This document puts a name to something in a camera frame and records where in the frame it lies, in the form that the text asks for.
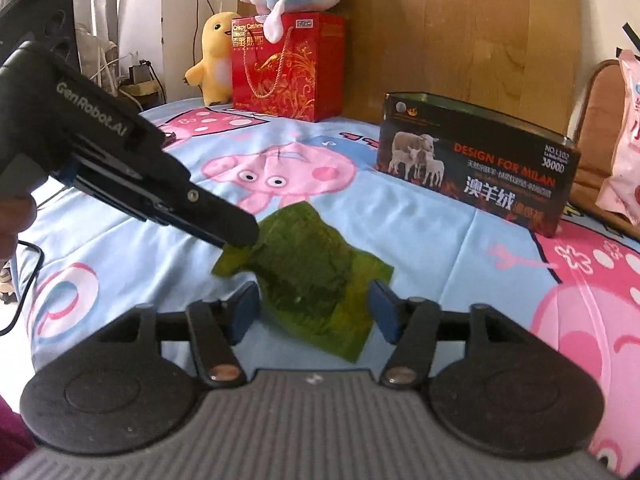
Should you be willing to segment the person's left hand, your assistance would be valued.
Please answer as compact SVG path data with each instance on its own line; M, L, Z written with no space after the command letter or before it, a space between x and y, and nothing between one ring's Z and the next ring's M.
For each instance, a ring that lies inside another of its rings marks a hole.
M0 261L5 264L15 252L18 236L35 221L37 205L31 195L0 203Z

